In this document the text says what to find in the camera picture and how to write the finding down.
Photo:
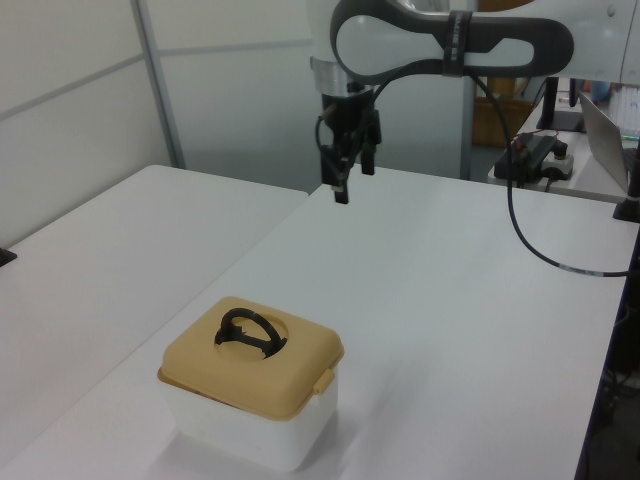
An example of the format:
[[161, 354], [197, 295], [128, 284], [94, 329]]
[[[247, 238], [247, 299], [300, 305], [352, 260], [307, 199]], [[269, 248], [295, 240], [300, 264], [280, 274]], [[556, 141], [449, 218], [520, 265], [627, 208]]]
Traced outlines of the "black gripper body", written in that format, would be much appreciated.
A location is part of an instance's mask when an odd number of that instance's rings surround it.
[[350, 136], [365, 125], [374, 107], [374, 91], [364, 88], [346, 95], [321, 94], [322, 117], [334, 136]]

